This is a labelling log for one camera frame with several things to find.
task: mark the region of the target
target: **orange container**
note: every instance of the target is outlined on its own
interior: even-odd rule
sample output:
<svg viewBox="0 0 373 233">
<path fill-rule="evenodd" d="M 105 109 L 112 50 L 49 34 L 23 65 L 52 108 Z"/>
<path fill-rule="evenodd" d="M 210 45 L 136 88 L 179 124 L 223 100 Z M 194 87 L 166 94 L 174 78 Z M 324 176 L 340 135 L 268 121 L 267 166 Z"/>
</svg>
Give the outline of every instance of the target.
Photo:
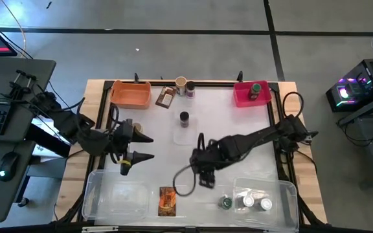
<svg viewBox="0 0 373 233">
<path fill-rule="evenodd" d="M 121 108 L 147 109 L 150 104 L 150 83 L 122 83 L 115 81 L 110 102 Z"/>
</svg>

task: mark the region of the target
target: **pink bin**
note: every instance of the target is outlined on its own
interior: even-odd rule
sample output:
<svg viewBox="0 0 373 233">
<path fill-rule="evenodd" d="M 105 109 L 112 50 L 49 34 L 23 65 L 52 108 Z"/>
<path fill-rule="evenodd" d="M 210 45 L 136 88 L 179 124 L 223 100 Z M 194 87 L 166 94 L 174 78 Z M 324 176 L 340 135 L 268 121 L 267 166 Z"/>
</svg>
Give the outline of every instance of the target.
<svg viewBox="0 0 373 233">
<path fill-rule="evenodd" d="M 262 90 L 256 100 L 249 100 L 248 94 L 253 84 L 258 83 Z M 237 107 L 251 107 L 265 105 L 271 101 L 269 84 L 266 81 L 239 82 L 234 84 L 234 100 Z"/>
</svg>

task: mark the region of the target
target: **computer tower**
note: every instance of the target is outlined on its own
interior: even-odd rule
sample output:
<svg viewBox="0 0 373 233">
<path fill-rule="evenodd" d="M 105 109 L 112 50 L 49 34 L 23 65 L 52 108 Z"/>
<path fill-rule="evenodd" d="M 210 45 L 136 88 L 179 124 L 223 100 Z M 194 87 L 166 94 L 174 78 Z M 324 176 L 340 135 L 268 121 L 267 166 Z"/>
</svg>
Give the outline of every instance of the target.
<svg viewBox="0 0 373 233">
<path fill-rule="evenodd" d="M 333 112 L 356 111 L 373 101 L 373 59 L 365 59 L 327 92 Z"/>
</svg>

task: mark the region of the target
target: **wooden table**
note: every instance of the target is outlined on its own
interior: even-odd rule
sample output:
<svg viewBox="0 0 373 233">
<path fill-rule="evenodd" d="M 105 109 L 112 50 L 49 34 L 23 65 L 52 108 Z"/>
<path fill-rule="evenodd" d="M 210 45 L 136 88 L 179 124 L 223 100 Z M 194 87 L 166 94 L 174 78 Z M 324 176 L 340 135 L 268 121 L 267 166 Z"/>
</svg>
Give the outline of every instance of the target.
<svg viewBox="0 0 373 233">
<path fill-rule="evenodd" d="M 102 97 L 103 84 L 105 80 L 88 80 L 85 89 L 85 102 L 81 109 L 81 114 L 89 117 L 92 120 L 97 119 L 98 110 L 100 107 L 100 99 Z M 231 82 L 231 81 L 213 81 L 213 82 Z M 291 91 L 297 91 L 295 82 L 279 82 L 280 96 L 284 97 L 285 94 Z M 275 121 L 278 122 L 277 105 L 275 104 L 275 98 L 273 96 L 273 112 L 275 115 Z M 286 113 L 296 115 L 300 109 L 299 98 L 296 95 L 290 95 L 286 100 Z M 107 97 L 105 114 L 102 119 L 102 127 L 104 128 L 107 121 L 107 113 L 109 111 L 109 96 Z M 311 157 L 311 151 L 309 146 L 299 144 L 300 151 Z M 70 153 L 80 150 L 79 145 L 74 145 L 71 148 Z M 82 193 L 84 185 L 84 178 L 87 169 L 87 163 L 89 160 L 89 154 L 81 152 L 74 157 L 71 157 L 67 161 L 67 166 L 64 171 L 62 185 L 58 194 L 58 200 L 56 205 L 56 213 L 59 218 L 63 217 L 64 214 L 72 207 L 74 202 L 77 200 L 79 195 Z M 327 222 L 326 214 L 324 212 L 322 195 L 317 181 L 315 173 L 315 167 L 307 158 L 302 155 L 295 153 L 293 159 L 293 165 L 296 173 L 297 186 L 299 188 L 299 194 L 309 206 L 310 210 L 323 222 Z"/>
</svg>

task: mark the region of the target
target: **concrete floor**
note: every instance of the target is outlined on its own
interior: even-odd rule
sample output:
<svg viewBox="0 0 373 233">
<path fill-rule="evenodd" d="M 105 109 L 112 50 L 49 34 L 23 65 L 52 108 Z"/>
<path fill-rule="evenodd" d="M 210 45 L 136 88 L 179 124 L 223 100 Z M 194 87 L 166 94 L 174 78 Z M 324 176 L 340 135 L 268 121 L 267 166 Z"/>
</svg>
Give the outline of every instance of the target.
<svg viewBox="0 0 373 233">
<path fill-rule="evenodd" d="M 63 0 L 52 1 L 49 9 L 48 0 L 6 2 L 24 27 L 267 30 L 262 0 Z M 373 0 L 269 2 L 276 30 L 373 32 Z M 0 26 L 17 27 L 1 3 Z M 6 35 L 21 45 L 21 34 Z M 297 82 L 306 100 L 306 125 L 320 132 L 312 152 L 328 221 L 366 230 L 373 230 L 373 189 L 362 191 L 358 182 L 367 176 L 367 162 L 363 149 L 336 128 L 340 115 L 330 111 L 324 93 L 362 59 L 373 58 L 371 39 L 277 38 L 284 77 Z M 69 103 L 80 100 L 89 78 L 133 78 L 134 72 L 151 79 L 233 80 L 242 70 L 246 80 L 277 80 L 269 36 L 28 33 L 27 51 L 57 61 L 52 82 Z M 27 197 L 39 200 L 37 190 L 46 189 L 47 199 L 13 207 L 0 227 L 48 223 L 59 185 L 34 179 Z"/>
</svg>

